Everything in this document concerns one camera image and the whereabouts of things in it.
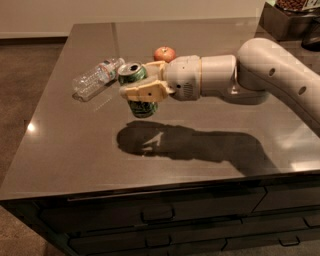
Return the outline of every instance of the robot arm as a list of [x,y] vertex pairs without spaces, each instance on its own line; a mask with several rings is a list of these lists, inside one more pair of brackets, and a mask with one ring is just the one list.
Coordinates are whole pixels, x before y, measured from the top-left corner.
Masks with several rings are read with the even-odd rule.
[[[179,57],[163,66],[155,85],[132,84],[145,102],[168,94],[181,101],[219,96],[236,104],[257,104],[270,92],[287,104],[320,137],[320,76],[278,44],[262,38],[247,41],[233,55]],[[121,95],[129,100],[126,86]],[[161,97],[154,97],[160,91]]]

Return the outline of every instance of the baseboard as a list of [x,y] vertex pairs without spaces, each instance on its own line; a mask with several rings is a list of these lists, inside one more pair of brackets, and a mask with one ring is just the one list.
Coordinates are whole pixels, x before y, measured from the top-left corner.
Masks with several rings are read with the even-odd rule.
[[0,38],[0,45],[22,44],[64,44],[67,36],[60,37],[32,37],[32,38]]

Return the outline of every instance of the green can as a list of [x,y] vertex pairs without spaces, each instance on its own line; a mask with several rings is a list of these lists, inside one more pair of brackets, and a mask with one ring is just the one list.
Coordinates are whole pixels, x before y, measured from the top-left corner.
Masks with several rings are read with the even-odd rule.
[[[139,62],[128,62],[118,69],[118,81],[121,86],[147,78],[147,70]],[[156,102],[128,101],[133,115],[137,118],[152,116],[157,108]]]

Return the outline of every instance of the apple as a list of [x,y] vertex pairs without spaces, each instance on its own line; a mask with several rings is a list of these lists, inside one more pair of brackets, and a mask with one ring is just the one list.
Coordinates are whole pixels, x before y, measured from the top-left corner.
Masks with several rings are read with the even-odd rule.
[[169,63],[176,58],[176,52],[170,47],[162,46],[154,51],[153,58],[155,61],[164,60]]

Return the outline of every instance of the crushed plastic bottle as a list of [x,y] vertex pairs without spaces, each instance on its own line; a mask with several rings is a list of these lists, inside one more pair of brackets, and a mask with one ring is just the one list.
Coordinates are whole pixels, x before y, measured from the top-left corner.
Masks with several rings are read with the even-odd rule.
[[116,79],[117,70],[123,64],[125,61],[122,58],[108,59],[74,78],[72,81],[75,91],[73,97],[79,101],[91,100],[106,88],[106,84]]

